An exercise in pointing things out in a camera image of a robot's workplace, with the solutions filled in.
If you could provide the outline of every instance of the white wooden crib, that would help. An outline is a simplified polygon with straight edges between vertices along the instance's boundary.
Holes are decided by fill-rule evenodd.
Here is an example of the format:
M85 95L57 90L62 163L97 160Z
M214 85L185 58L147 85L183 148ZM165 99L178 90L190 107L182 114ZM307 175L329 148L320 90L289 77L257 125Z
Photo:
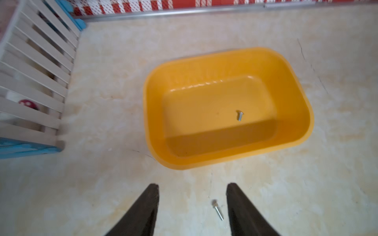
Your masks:
M79 37L55 0L20 1L0 44L0 158L60 151Z

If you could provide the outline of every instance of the floor crack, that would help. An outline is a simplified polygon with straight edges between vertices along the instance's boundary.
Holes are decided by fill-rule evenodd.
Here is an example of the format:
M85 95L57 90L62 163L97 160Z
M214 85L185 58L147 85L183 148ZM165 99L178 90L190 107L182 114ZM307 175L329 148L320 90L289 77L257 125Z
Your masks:
M300 43L300 41L299 41L299 38L297 38L297 41L298 41L298 44L299 44L299 46L300 46L300 48L301 48L301 53L302 53L303 60L304 60L305 62L307 62L307 60L306 60L306 58L305 58L305 55L303 54L303 49L302 49L302 45L301 45L301 43ZM324 84L323 84L322 79L321 79L320 76L316 73L315 69L312 67L312 64L311 64L311 63L309 63L309 64L310 64L311 69L314 71L315 75L318 77L318 79L319 79L320 83L322 84L324 90L325 90L326 93L329 95L327 89L325 88L325 86L324 86Z
M152 158L153 160L155 160L155 158L153 158L152 156L150 156L150 155L147 155L147 154L145 154L146 156L148 156L148 157L150 157L150 158Z
M325 88L325 86L324 86L324 84L323 84L323 81L322 81L322 79L320 78L320 76L316 73L316 71L315 71L314 68L312 68L312 70L314 71L315 75L318 77L318 79L319 79L320 83L322 84L324 90L325 90L325 91L327 92L327 94L329 95L329 93L328 93L327 89Z
M305 62L307 62L307 61L306 61L306 58L305 58L305 55L303 55L302 45L301 45L301 43L299 42L299 39L298 39L298 38L297 38L297 40L298 40L298 44L299 44L299 46L301 47L301 53L302 53L302 56L303 56L303 60L305 60Z

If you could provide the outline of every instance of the marble floor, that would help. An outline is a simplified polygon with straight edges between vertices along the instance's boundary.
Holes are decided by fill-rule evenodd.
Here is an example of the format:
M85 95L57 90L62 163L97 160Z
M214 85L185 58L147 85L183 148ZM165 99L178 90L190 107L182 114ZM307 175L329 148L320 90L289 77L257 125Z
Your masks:
M0 235L104 235L149 183L154 235L231 235L236 182L286 235L378 235L378 5L90 23L80 38L55 155L0 160ZM185 171L152 157L142 87L176 58L269 47L313 107L303 144ZM225 221L211 207L217 199Z

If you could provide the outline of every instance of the beige tiled floor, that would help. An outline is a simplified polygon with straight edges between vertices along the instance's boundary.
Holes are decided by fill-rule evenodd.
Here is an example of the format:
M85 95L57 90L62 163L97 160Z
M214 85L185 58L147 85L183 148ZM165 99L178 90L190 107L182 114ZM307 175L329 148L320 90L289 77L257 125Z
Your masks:
M378 5L89 24L63 116L65 150L0 160L0 234L103 235L154 182L155 235L230 235L225 191L236 182L282 235L377 235L377 42ZM254 46L291 63L313 106L311 137L186 171L151 158L141 100L149 71Z

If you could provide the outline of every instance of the screw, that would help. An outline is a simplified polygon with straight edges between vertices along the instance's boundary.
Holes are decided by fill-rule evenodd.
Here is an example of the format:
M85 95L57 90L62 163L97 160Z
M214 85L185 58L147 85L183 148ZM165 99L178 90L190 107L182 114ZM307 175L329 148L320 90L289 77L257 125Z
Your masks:
M241 121L242 120L242 116L244 115L244 113L241 112L241 111L237 111L237 113L238 113L237 120Z
M220 210L218 209L217 200L213 200L213 201L212 201L212 205L213 205L213 207L215 208L215 210L217 211L219 218L223 221L223 215L222 215L222 213L220 212Z

